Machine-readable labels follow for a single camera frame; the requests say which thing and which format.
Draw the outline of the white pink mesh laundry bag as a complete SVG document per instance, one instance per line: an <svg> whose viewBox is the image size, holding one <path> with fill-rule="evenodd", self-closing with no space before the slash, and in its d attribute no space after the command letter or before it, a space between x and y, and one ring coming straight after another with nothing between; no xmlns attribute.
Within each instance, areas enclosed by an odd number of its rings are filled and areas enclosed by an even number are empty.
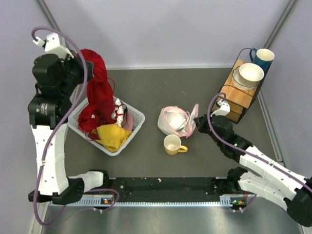
<svg viewBox="0 0 312 234"><path fill-rule="evenodd" d="M191 113L189 113L189 117L188 117L186 126L183 129L181 129L180 131L173 130L166 123L163 113L164 113L165 108L167 108L167 107L162 108L160 111L160 115L159 115L158 121L157 121L158 128L166 135L176 135L178 137L186 137L186 138L190 137L193 134L195 127L196 127L195 122L194 122L194 118L198 117L199 104L195 104L195 106L193 107L193 110L191 111Z"/></svg>

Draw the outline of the red bra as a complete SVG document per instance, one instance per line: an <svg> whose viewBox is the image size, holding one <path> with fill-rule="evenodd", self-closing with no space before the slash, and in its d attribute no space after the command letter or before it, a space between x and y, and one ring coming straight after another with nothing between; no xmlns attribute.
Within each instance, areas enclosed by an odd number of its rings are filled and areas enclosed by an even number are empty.
<svg viewBox="0 0 312 234"><path fill-rule="evenodd" d="M101 55L93 50L81 50L86 61L92 62L94 77L87 84L88 105L81 111L78 118L78 128L89 133L105 124L114 124L114 91L109 83L105 62Z"/></svg>

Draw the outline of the white bra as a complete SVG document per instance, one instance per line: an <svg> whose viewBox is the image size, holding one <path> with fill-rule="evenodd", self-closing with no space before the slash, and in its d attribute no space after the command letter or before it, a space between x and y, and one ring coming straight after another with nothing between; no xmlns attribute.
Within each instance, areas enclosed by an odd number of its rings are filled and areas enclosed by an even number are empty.
<svg viewBox="0 0 312 234"><path fill-rule="evenodd" d="M164 119L166 123L175 131L180 131L186 126L189 112L178 107L167 107L164 110Z"/></svg>

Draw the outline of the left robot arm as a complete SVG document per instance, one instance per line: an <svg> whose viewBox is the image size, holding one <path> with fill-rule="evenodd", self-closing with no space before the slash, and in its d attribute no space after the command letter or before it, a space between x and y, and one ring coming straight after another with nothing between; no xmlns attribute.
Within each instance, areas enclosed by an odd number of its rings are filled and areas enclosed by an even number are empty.
<svg viewBox="0 0 312 234"><path fill-rule="evenodd" d="M78 202L85 192L109 191L111 182L103 170L91 170L68 177L65 171L65 133L70 97L75 88L92 77L93 65L85 67L79 56L45 54L35 59L32 74L36 94L28 105L29 122L36 144L37 182L29 193L33 203L51 201L57 205Z"/></svg>

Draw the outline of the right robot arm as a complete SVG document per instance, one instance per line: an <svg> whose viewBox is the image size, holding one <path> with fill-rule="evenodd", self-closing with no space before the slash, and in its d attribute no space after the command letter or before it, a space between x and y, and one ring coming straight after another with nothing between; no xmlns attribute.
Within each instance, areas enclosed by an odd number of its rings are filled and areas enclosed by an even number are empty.
<svg viewBox="0 0 312 234"><path fill-rule="evenodd" d="M195 118L199 132L208 134L225 157L241 165L229 172L228 188L259 195L280 208L298 224L312 225L312 180L267 157L250 141L236 134L225 116Z"/></svg>

